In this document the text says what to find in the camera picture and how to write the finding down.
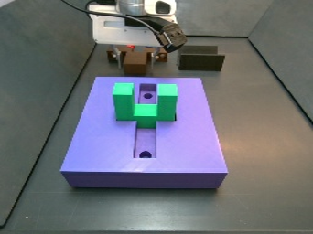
gray wall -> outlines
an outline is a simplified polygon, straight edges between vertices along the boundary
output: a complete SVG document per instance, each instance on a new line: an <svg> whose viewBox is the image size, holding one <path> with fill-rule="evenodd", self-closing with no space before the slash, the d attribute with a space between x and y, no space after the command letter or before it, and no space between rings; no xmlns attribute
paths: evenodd
<svg viewBox="0 0 313 234"><path fill-rule="evenodd" d="M0 7L10 3L13 0L0 0Z"/></svg>
<svg viewBox="0 0 313 234"><path fill-rule="evenodd" d="M0 8L0 226L92 53L89 19L59 0Z"/></svg>
<svg viewBox="0 0 313 234"><path fill-rule="evenodd" d="M275 0L248 40L313 121L313 1Z"/></svg>
<svg viewBox="0 0 313 234"><path fill-rule="evenodd" d="M186 35L248 37L273 0L176 0Z"/></svg>

purple base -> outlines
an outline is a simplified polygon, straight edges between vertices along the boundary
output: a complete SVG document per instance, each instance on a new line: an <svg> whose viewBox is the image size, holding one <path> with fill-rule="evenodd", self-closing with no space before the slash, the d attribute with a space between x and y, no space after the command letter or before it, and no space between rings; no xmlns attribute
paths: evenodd
<svg viewBox="0 0 313 234"><path fill-rule="evenodd" d="M135 122L116 122L116 82L175 83L174 122L156 123L156 158L133 158ZM61 173L76 187L218 188L227 175L200 79L96 78Z"/></svg>

brown object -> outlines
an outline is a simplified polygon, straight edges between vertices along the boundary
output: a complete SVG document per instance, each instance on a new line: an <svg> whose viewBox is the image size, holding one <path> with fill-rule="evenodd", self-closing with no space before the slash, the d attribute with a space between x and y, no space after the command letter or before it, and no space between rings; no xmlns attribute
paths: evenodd
<svg viewBox="0 0 313 234"><path fill-rule="evenodd" d="M127 52L123 60L123 72L125 75L145 75L147 53Z"/></svg>
<svg viewBox="0 0 313 234"><path fill-rule="evenodd" d="M151 61L151 53L155 51L155 48L144 48L144 52L147 53L147 60ZM160 48L160 52L158 54L156 62L167 62L167 52L163 48Z"/></svg>
<svg viewBox="0 0 313 234"><path fill-rule="evenodd" d="M125 56L125 53L127 52L132 52L132 48L128 48L125 46L116 46L119 52L120 52L120 62L123 62L124 60L124 56ZM107 49L107 60L108 62L116 62L116 58L113 57L113 51L112 51L112 48L108 48Z"/></svg>

gray table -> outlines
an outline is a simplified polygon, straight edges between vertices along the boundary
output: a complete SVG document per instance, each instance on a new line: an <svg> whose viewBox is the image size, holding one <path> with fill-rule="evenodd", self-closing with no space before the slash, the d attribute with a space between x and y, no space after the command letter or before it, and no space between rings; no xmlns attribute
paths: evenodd
<svg viewBox="0 0 313 234"><path fill-rule="evenodd" d="M123 76L97 46L2 231L313 229L311 125L246 39L218 45L222 72L178 71L176 54L155 77L200 77L228 175L218 190L73 189L59 172L96 76Z"/></svg>

white robot part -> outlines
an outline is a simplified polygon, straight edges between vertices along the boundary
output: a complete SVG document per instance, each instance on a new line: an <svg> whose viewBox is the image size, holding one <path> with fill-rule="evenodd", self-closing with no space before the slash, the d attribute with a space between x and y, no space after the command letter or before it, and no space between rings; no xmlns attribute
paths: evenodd
<svg viewBox="0 0 313 234"><path fill-rule="evenodd" d="M156 5L162 4L167 7L162 10L156 9ZM99 13L111 13L131 16L156 16L171 23L176 23L175 0L119 0L116 5L89 5L89 10ZM128 27L124 25L124 19L112 16L91 15L92 19L92 38L99 44L113 44L135 46L159 47L156 37L144 27Z"/></svg>
<svg viewBox="0 0 313 234"><path fill-rule="evenodd" d="M101 13L119 14L113 5L89 5L89 10ZM174 15L162 18L176 23ZM128 27L124 19L112 16L91 15L92 19L92 38L97 44L135 45L159 47L156 37L145 27Z"/></svg>

